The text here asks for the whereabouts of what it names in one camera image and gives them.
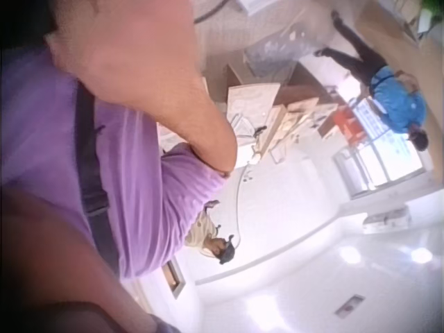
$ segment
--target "floor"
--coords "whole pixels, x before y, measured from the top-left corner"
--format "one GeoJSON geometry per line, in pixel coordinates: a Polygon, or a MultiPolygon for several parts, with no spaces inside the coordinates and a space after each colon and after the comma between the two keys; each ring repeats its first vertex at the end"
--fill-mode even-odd
{"type": "MultiPolygon", "coordinates": [[[[220,0],[193,0],[195,17],[213,8],[220,0]]],[[[200,46],[200,67],[207,79],[212,98],[225,101],[224,68],[234,64],[246,83],[282,82],[290,68],[280,73],[259,79],[251,75],[243,65],[244,49],[251,44],[300,22],[307,34],[314,36],[319,44],[353,53],[351,46],[335,33],[330,12],[337,9],[344,20],[353,25],[367,0],[278,0],[252,17],[242,12],[236,1],[207,21],[196,26],[200,46]]],[[[346,71],[329,59],[307,55],[300,60],[324,85],[338,85],[346,71]]]]}

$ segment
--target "ceiling light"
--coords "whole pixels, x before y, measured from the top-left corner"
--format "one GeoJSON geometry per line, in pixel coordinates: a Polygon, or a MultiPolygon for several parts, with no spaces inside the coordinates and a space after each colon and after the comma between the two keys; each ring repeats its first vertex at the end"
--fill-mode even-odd
{"type": "Polygon", "coordinates": [[[248,313],[263,332],[275,328],[285,328],[275,298],[272,296],[258,296],[251,298],[247,303],[248,313]]]}
{"type": "Polygon", "coordinates": [[[341,248],[340,255],[348,264],[358,264],[361,262],[361,253],[353,246],[341,248]]]}
{"type": "Polygon", "coordinates": [[[432,253],[426,248],[417,248],[414,251],[411,251],[411,259],[418,264],[426,264],[433,259],[432,253]]]}

